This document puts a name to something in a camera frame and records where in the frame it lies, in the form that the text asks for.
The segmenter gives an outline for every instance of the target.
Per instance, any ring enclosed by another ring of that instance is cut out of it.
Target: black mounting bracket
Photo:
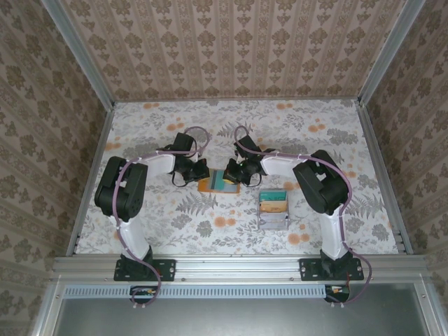
[[[302,281],[364,280],[361,261],[350,252],[333,260],[321,250],[320,258],[299,259],[299,268]]]
[[[153,259],[153,250],[149,247],[149,251],[143,261],[155,268],[162,281],[174,281],[174,276],[176,275],[175,259]],[[115,264],[113,280],[157,281],[157,277],[147,266],[122,254]]]

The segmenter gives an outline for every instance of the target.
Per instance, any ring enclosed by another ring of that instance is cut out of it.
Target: metal grate
[[[131,285],[70,285],[65,288],[64,299],[130,298],[131,287]],[[277,299],[325,296],[325,285],[163,285],[159,293],[160,299]],[[136,295],[136,298],[147,297]]]

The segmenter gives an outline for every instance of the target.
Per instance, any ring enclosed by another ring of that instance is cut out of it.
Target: metal plate
[[[115,265],[114,281],[157,281],[155,274],[149,272],[148,276],[134,276],[128,274],[122,267],[122,260],[119,259]],[[160,275],[162,281],[174,281],[176,273],[176,261],[174,259],[154,259],[153,267]]]
[[[342,274],[340,277],[328,278],[322,276],[323,269],[321,266],[322,259],[309,258],[300,259],[300,276],[302,281],[346,281],[347,274]],[[361,261],[357,258],[350,259],[347,263],[347,272],[349,273],[350,280],[364,280],[364,273],[362,271]]]
[[[69,285],[64,299],[129,299],[133,285]],[[147,295],[135,295],[145,298]],[[174,285],[163,284],[160,299],[288,299],[324,298],[325,285]]]

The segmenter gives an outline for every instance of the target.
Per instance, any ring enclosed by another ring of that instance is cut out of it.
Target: wall
[[[64,255],[105,111],[39,1],[0,1],[0,335],[26,335]]]
[[[448,307],[448,1],[427,1],[367,108],[416,253]]]
[[[404,0],[63,0],[115,99],[356,96]]]

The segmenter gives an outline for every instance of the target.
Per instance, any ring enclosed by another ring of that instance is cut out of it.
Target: table
[[[172,144],[177,132],[193,125],[212,135],[204,152],[208,166],[224,169],[234,157],[233,129],[245,125],[262,149],[328,151],[353,187],[344,216],[349,245],[359,253],[397,253],[354,100],[117,103],[114,113],[94,191],[110,157],[150,153]],[[204,143],[199,130],[191,134]],[[289,190],[288,230],[257,228],[256,200],[262,188]],[[147,181],[140,216],[154,254],[317,254],[321,247],[319,215],[307,205],[298,183],[280,176],[266,176],[256,188],[242,186],[238,195],[200,193],[196,183],[177,188],[170,175],[157,176]],[[114,226],[92,197],[76,253],[120,251]]]

